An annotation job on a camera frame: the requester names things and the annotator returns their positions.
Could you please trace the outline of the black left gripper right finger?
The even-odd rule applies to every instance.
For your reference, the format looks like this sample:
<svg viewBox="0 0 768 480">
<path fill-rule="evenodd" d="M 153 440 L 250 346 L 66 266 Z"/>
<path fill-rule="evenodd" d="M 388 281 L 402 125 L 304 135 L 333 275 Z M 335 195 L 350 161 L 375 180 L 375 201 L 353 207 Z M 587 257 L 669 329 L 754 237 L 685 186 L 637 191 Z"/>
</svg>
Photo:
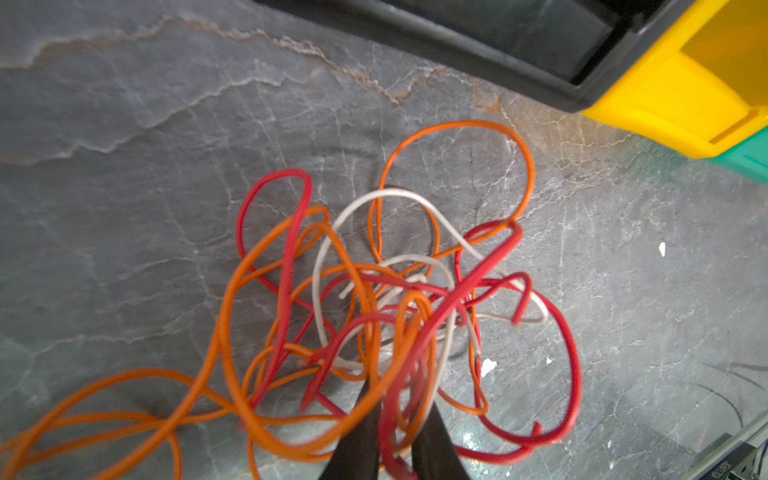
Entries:
<svg viewBox="0 0 768 480">
<path fill-rule="evenodd" d="M 433 406 L 412 444 L 419 480 L 469 480 L 437 407 Z"/>
</svg>

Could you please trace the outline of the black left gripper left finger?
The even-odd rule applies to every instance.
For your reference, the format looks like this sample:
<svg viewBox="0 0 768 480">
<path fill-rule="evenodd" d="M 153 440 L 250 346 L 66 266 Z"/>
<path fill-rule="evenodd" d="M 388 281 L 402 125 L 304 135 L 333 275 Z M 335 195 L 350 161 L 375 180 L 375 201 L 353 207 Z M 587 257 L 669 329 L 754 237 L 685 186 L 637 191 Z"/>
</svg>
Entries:
<svg viewBox="0 0 768 480">
<path fill-rule="evenodd" d="M 379 422 L 381 403 L 371 411 L 343 438 L 326 465 L 320 480 L 376 480 L 379 475 Z"/>
</svg>

